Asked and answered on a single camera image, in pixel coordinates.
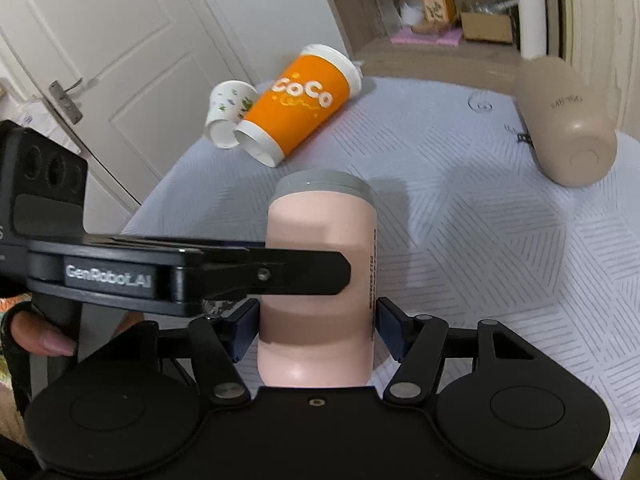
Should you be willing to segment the person's hand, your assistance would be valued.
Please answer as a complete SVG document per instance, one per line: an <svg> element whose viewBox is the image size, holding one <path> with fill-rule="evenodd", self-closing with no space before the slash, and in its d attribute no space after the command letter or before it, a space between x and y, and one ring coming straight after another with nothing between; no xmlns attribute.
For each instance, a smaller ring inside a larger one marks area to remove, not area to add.
<svg viewBox="0 0 640 480"><path fill-rule="evenodd" d="M10 334L21 348L37 356L72 356L77 350L76 341L65 336L38 314L29 311L14 315Z"/></svg>

